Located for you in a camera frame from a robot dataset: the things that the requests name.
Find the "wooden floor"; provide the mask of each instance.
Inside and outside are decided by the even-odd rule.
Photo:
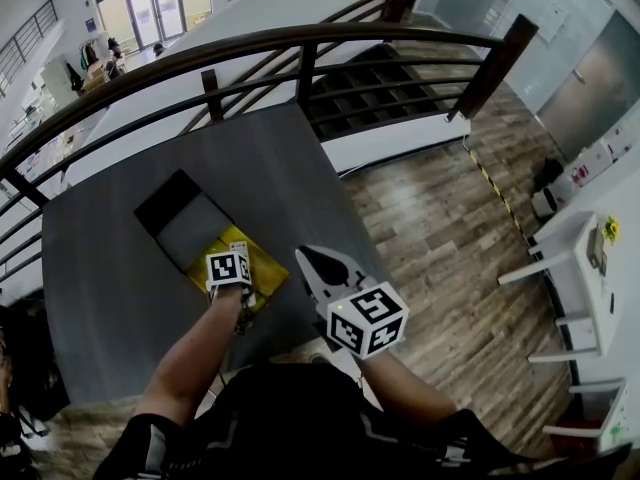
[[[443,45],[394,46],[406,55],[473,55]],[[468,145],[531,234],[538,227],[531,180],[545,157],[559,157],[553,141],[503,84],[473,120]],[[567,407],[569,370],[526,358],[562,347],[561,338],[538,277],[498,286],[498,275],[528,261],[526,244],[467,152],[459,144],[431,150],[353,174],[344,184],[411,308],[399,356],[460,407],[473,409],[512,451],[550,456],[540,429]],[[89,477],[134,404],[58,415],[36,452],[44,478]]]

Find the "staircase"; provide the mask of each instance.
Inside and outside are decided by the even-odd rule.
[[[354,57],[348,64],[382,61],[400,55],[387,43],[378,44]],[[302,105],[321,142],[354,132],[391,124],[413,117],[425,117],[449,110],[437,93],[409,66],[386,65],[345,69],[315,82],[307,105]],[[366,92],[354,92],[372,86],[392,85]]]

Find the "white table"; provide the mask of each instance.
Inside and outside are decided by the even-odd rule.
[[[608,382],[594,382],[571,386],[569,393],[604,393],[617,390],[609,413],[600,428],[571,428],[547,425],[542,431],[557,436],[583,437],[598,440],[598,452],[620,446],[630,440],[627,411],[629,408],[629,387],[625,379]]]
[[[614,255],[612,248],[605,245],[609,265],[607,278],[591,266],[587,257],[589,236],[597,224],[596,215],[590,213],[577,225],[561,227],[537,246],[529,249],[531,255],[541,252],[544,256],[543,260],[498,278],[498,283],[502,285],[549,269],[551,280],[558,289],[565,311],[571,309],[566,312],[566,316],[556,319],[556,324],[571,325],[583,321],[592,323],[594,346],[553,354],[532,355],[529,356],[529,361],[532,363],[605,356],[613,342],[624,304],[620,293],[616,292],[614,311],[611,311],[612,289],[607,279],[614,277],[610,268]],[[562,278],[554,274],[554,269],[557,272],[559,266],[565,267],[565,275]],[[570,291],[573,291],[577,297],[568,297],[567,293]],[[576,300],[580,306],[578,308],[575,308]]]

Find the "white box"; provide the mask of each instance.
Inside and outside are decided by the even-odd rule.
[[[327,336],[366,359],[400,341],[408,318],[407,305],[382,283],[329,304]]]
[[[208,287],[231,283],[251,285],[249,263],[235,251],[207,255]]]

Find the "black sleeve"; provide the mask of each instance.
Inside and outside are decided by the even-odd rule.
[[[160,475],[184,430],[157,414],[131,418],[109,456],[100,464],[94,480]]]

